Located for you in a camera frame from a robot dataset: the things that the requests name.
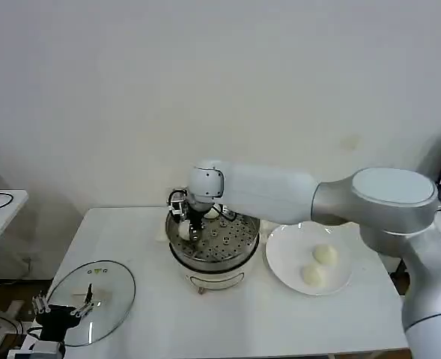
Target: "black cable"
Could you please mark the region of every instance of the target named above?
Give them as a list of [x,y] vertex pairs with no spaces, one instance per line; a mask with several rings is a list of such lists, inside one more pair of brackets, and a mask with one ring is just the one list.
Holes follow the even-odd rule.
[[227,221],[229,221],[229,222],[233,222],[233,221],[235,221],[235,220],[237,219],[237,213],[236,213],[236,212],[235,212],[235,215],[234,215],[233,218],[229,218],[229,217],[227,217],[227,216],[223,213],[223,211],[219,211],[219,210],[215,207],[215,205],[212,206],[212,208],[215,210],[215,212],[219,213],[223,218],[225,218],[225,219],[226,219]]
[[8,206],[9,204],[12,203],[12,201],[13,201],[13,195],[12,194],[0,192],[0,195],[10,197],[9,200],[6,203],[3,203],[3,204],[0,205],[0,209],[4,208],[4,207],[6,207],[6,206]]
[[172,205],[172,197],[176,193],[182,193],[182,194],[185,194],[187,196],[187,191],[185,189],[175,189],[174,191],[170,192],[170,195],[168,196],[168,206]]
[[42,327],[30,327],[30,328],[26,331],[26,333],[27,333],[27,335],[30,335],[31,337],[33,337],[33,338],[35,338],[35,339],[37,339],[37,340],[40,340],[39,336],[38,336],[37,334],[33,334],[32,332],[33,332],[33,331],[41,331],[41,330],[42,330]]
[[[4,350],[3,352],[0,352],[0,355],[1,355],[1,354],[6,354],[6,353],[8,353],[8,352],[9,352],[9,351],[15,346],[15,344],[16,344],[16,342],[17,342],[17,339],[19,339],[19,337],[20,337],[20,334],[19,334],[19,329],[17,328],[17,325],[15,325],[11,320],[6,319],[6,318],[3,318],[3,317],[1,317],[1,316],[0,316],[0,319],[1,319],[1,320],[4,320],[4,321],[7,322],[7,323],[9,323],[10,325],[12,325],[12,326],[16,329],[16,336],[15,336],[14,339],[10,342],[9,346],[7,347],[7,349]],[[22,332],[23,332],[23,331],[24,331],[24,327],[23,327],[23,325],[22,325],[22,322],[19,322],[19,324],[20,324],[20,327],[21,327]]]

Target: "steamed bun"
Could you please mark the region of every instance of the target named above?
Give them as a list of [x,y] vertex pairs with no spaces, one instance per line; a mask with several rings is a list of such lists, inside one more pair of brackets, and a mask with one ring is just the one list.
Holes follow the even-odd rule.
[[338,252],[332,245],[316,245],[313,250],[313,257],[320,263],[327,266],[336,266]]
[[317,263],[302,268],[302,279],[309,286],[323,286],[325,284],[323,269]]

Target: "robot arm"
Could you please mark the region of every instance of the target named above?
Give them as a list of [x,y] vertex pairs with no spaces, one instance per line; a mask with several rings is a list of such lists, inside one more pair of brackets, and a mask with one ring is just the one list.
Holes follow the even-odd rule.
[[299,171],[204,161],[190,173],[187,201],[194,211],[220,203],[279,224],[359,224],[366,245],[407,264],[402,321],[413,357],[441,358],[441,233],[434,225],[437,188],[426,177],[366,168],[318,183]]

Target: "floor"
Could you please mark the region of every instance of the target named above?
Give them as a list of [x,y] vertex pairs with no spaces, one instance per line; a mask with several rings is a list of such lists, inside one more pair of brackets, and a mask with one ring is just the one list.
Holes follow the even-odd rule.
[[[409,285],[408,274],[400,275],[395,278],[394,283],[399,294],[404,295],[407,291]],[[21,280],[13,284],[5,285],[5,282],[0,281],[0,309],[6,310],[12,300],[22,299],[25,301],[22,307],[18,320],[31,321],[34,318],[31,308],[31,298],[40,292],[47,292],[51,284],[50,280]],[[15,336],[9,336],[3,343],[1,347],[1,352],[8,349],[9,347],[18,345],[20,346],[23,341],[23,337],[20,337],[15,343],[12,341]],[[364,359],[368,356],[366,354],[362,355],[336,355],[335,358],[338,359]],[[409,350],[395,351],[383,353],[375,359],[412,359]]]

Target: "robotic hand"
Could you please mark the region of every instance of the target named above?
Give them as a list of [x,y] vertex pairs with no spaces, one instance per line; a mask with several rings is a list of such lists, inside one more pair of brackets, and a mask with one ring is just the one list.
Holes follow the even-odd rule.
[[191,213],[219,203],[279,224],[359,224],[368,247],[407,265],[402,321],[413,357],[441,358],[441,233],[434,225],[437,188],[428,178],[366,168],[318,183],[300,171],[204,161],[190,173],[186,200]]
[[80,308],[48,304],[44,295],[33,297],[35,319],[42,325],[38,341],[28,350],[9,351],[7,359],[62,359],[65,356],[64,339],[67,330],[79,325],[92,311],[92,297],[92,285],[88,287],[84,305]]

